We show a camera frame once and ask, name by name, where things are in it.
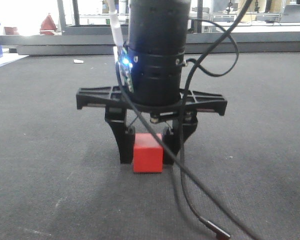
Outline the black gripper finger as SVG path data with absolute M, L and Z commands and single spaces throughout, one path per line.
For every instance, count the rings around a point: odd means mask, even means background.
M 183 142 L 196 131 L 198 126 L 198 119 L 192 118 L 191 120 L 185 120 L 182 123 Z M 174 119 L 172 121 L 172 127 L 166 126 L 163 129 L 162 141 L 169 147 L 169 149 L 177 155 L 180 151 L 180 137 L 179 137 L 179 121 Z
M 108 124 L 118 146 L 120 163 L 131 164 L 134 157 L 135 127 L 126 126 L 122 120 L 111 120 Z

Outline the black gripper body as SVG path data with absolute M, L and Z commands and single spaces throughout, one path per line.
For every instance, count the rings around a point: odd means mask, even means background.
M 149 113 L 160 122 L 178 118 L 182 98 L 185 112 L 212 112 L 224 116 L 227 100 L 221 94 L 180 88 L 184 53 L 156 54 L 126 49 L 133 65 L 131 77 L 134 92 L 123 86 L 138 111 Z

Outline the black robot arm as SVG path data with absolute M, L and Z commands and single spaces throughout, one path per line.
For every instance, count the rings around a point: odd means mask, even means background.
M 174 163 L 196 130 L 199 112 L 225 114 L 220 94 L 180 88 L 188 17 L 188 0 L 132 0 L 128 42 L 124 43 L 116 12 L 110 10 L 115 42 L 117 86 L 80 88 L 76 106 L 105 109 L 105 121 L 117 142 L 120 162 L 137 173 L 159 173 Z M 137 133 L 126 124 L 128 110 L 149 113 L 154 124 L 172 121 L 162 133 Z

